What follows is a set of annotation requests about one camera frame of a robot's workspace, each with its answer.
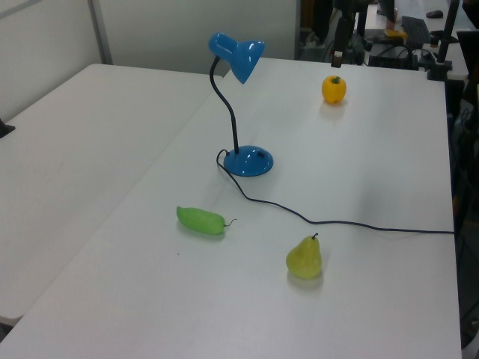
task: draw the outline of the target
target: yellow bell pepper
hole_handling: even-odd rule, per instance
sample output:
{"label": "yellow bell pepper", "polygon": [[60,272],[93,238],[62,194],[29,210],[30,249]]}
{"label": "yellow bell pepper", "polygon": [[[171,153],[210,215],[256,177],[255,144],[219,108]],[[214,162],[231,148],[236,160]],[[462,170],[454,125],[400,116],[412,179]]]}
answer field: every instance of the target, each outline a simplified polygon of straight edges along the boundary
{"label": "yellow bell pepper", "polygon": [[346,82],[339,76],[328,76],[323,81],[322,91],[327,102],[341,102],[346,95]]}

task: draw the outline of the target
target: white wall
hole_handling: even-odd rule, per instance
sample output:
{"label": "white wall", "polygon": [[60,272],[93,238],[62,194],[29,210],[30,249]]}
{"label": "white wall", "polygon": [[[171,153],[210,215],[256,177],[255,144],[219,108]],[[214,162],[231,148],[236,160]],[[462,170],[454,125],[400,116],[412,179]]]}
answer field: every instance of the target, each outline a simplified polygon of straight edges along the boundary
{"label": "white wall", "polygon": [[[210,36],[263,40],[265,57],[294,59],[299,0],[95,0],[115,65],[208,73]],[[219,68],[224,74],[226,66]]]}
{"label": "white wall", "polygon": [[41,0],[0,19],[0,118],[99,62],[87,0]]}

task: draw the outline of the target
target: lamp neck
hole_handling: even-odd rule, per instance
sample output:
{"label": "lamp neck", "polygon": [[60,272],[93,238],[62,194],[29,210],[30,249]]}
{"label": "lamp neck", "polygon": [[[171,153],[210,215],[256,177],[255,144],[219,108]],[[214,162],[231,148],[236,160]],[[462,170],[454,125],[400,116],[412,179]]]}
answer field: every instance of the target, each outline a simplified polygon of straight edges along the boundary
{"label": "lamp neck", "polygon": [[216,94],[218,95],[218,97],[220,99],[222,99],[223,103],[226,105],[226,107],[228,108],[228,111],[230,112],[230,116],[231,116],[231,128],[233,130],[233,143],[234,143],[234,152],[235,153],[239,153],[240,149],[238,147],[238,133],[237,133],[237,119],[235,118],[234,116],[234,112],[233,112],[233,109],[231,108],[231,105],[229,104],[229,102],[225,99],[225,97],[222,95],[221,92],[219,92],[218,90],[218,87],[216,86],[216,83],[215,83],[215,78],[214,78],[214,73],[215,73],[215,68],[216,68],[216,65],[218,64],[218,62],[221,60],[221,58],[219,56],[216,56],[215,57],[215,60],[213,61],[213,65],[211,65],[211,69],[210,69],[210,82],[211,82],[211,86],[213,86],[213,90],[216,92]]}

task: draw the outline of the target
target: lamp shade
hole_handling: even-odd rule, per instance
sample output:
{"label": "lamp shade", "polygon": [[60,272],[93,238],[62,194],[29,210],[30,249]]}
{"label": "lamp shade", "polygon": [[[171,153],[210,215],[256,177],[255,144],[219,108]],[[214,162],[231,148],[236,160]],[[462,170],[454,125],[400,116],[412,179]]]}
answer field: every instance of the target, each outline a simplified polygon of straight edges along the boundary
{"label": "lamp shade", "polygon": [[210,51],[230,64],[231,71],[244,84],[251,75],[264,50],[263,41],[243,41],[221,32],[214,34],[209,42]]}

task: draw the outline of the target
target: plastic toy fruit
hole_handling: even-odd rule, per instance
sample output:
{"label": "plastic toy fruit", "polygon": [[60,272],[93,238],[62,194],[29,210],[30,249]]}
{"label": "plastic toy fruit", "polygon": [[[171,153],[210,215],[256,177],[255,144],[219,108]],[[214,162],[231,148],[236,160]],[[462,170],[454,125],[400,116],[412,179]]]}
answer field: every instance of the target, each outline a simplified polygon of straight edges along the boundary
{"label": "plastic toy fruit", "polygon": [[304,238],[286,257],[286,266],[292,274],[302,279],[316,277],[321,272],[320,243],[314,236]]}
{"label": "plastic toy fruit", "polygon": [[346,82],[339,76],[328,76],[323,81],[322,91],[327,102],[341,102],[346,95]]}
{"label": "plastic toy fruit", "polygon": [[225,227],[231,224],[225,225],[225,219],[216,213],[193,207],[182,208],[178,206],[177,217],[180,223],[190,230],[207,234],[223,233]]}

